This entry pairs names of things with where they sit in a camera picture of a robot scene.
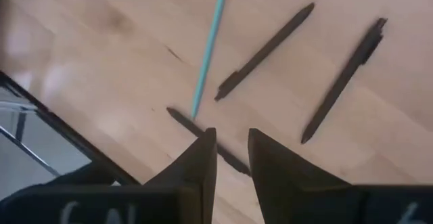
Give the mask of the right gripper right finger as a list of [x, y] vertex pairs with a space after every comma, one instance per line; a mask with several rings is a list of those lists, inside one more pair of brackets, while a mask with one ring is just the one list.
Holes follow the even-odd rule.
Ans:
[[433, 185], [349, 183], [256, 128], [248, 156], [266, 224], [433, 224]]

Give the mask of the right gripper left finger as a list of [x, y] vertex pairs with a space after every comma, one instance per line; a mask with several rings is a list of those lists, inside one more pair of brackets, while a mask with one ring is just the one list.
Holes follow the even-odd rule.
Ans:
[[143, 185], [115, 185], [89, 163], [0, 200], [0, 224], [210, 224], [217, 176], [216, 130], [208, 128]]

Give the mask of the black click pen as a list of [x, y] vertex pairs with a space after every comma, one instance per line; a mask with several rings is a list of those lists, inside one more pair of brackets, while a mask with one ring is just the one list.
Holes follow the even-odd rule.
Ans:
[[[180, 125], [185, 127], [189, 132], [199, 137], [204, 133], [204, 130], [197, 126], [192, 120], [184, 116], [180, 111], [173, 107], [167, 107], [167, 112], [175, 119]], [[224, 159], [224, 161], [233, 167], [237, 172], [243, 173], [247, 176], [251, 176], [249, 167], [243, 163], [239, 158], [234, 156], [226, 147], [219, 142], [216, 143], [218, 154]]]
[[327, 114], [332, 109], [339, 96], [356, 73], [358, 68], [366, 64], [375, 49], [383, 39], [383, 27], [388, 18], [378, 18], [366, 31], [363, 38], [349, 57], [340, 74], [336, 77], [332, 86], [328, 89], [321, 104], [315, 110], [315, 113], [309, 120], [304, 131], [302, 132], [301, 144], [307, 143], [315, 134], [321, 123], [325, 120]]
[[295, 14], [275, 35], [260, 48], [252, 58], [239, 70], [232, 72], [218, 87], [214, 97], [217, 102], [225, 98], [233, 91], [263, 60], [276, 49], [288, 36], [290, 36], [311, 14], [315, 8], [315, 2], [303, 7]]

